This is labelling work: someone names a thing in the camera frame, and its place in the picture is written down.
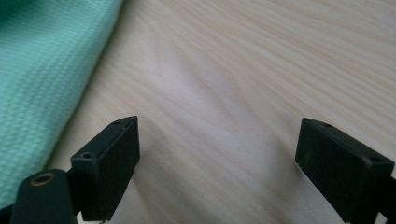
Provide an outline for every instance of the light wood surface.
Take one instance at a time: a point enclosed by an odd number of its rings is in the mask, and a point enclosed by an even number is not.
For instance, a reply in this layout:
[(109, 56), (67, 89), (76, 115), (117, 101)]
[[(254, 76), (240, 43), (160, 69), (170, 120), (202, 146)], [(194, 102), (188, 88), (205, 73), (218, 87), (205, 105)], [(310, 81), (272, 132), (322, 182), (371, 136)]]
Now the light wood surface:
[(50, 166), (137, 115), (110, 223), (343, 223), (294, 162), (301, 119), (396, 161), (395, 98), (394, 0), (127, 1)]

